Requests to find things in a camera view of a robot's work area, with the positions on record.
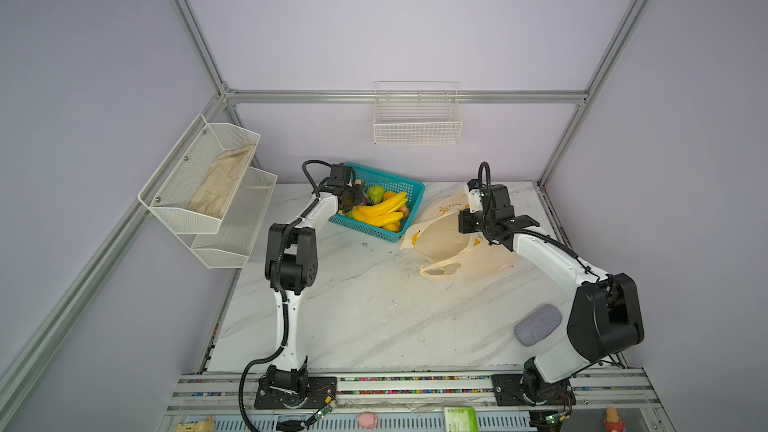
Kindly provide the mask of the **yellow banana bunch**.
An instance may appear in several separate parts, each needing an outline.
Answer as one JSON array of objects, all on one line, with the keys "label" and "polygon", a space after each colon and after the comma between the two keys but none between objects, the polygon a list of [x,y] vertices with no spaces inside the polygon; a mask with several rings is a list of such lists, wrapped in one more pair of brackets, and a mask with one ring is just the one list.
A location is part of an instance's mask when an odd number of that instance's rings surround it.
[{"label": "yellow banana bunch", "polygon": [[355,206],[349,215],[356,221],[373,227],[383,228],[392,222],[400,222],[405,217],[401,209],[406,205],[407,199],[406,192],[399,192],[383,200],[378,205]]}]

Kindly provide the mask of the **beige plastic bag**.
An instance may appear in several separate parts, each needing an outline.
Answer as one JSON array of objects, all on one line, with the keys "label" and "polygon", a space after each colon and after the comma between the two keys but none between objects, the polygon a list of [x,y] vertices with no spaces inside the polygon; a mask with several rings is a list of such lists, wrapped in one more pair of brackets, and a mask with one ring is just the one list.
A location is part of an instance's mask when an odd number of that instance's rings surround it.
[{"label": "beige plastic bag", "polygon": [[479,232],[458,231],[459,213],[469,208],[467,193],[459,189],[421,210],[405,231],[400,248],[411,250],[427,263],[419,273],[434,281],[465,281],[511,270],[520,256],[503,246],[491,246]]}]

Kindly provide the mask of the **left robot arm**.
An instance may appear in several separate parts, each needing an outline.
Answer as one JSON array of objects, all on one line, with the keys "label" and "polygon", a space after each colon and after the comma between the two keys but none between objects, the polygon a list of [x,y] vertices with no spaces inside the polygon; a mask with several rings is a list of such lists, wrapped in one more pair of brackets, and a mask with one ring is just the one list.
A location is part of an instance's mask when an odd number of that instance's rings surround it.
[{"label": "left robot arm", "polygon": [[277,351],[266,376],[270,387],[292,395],[308,384],[298,321],[302,293],[313,285],[319,271],[318,232],[332,216],[362,200],[352,167],[310,159],[302,170],[311,186],[310,201],[295,218],[270,226],[265,257],[265,278],[279,313]]}]

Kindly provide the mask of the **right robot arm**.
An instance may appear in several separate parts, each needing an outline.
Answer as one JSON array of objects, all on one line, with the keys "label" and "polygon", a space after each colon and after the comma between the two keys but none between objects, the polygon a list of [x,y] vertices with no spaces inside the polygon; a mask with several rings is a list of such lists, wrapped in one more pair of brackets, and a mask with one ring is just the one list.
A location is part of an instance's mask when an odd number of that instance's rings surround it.
[{"label": "right robot arm", "polygon": [[466,191],[468,209],[459,214],[458,231],[478,232],[490,244],[517,253],[571,300],[565,336],[524,364],[524,401],[546,402],[574,374],[644,340],[637,285],[631,277],[591,265],[545,234],[538,221],[516,214],[505,186],[476,178],[466,184]]}]

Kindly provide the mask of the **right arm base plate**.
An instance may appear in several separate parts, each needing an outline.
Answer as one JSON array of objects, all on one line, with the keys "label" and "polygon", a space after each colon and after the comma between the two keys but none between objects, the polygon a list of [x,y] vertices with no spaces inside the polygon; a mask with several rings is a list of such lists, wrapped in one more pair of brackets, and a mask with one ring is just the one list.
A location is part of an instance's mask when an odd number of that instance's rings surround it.
[{"label": "right arm base plate", "polygon": [[498,406],[566,406],[570,407],[575,396],[567,380],[546,383],[535,375],[494,374],[492,389]]}]

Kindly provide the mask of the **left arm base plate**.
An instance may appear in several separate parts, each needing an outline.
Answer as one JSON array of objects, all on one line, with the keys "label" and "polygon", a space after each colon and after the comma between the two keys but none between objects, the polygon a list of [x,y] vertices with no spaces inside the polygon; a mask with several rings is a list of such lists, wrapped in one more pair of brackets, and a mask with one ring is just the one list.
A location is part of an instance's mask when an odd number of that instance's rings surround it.
[{"label": "left arm base plate", "polygon": [[250,404],[257,410],[315,410],[337,395],[338,379],[333,376],[308,377],[298,392],[273,385],[266,376],[258,382],[258,391]]}]

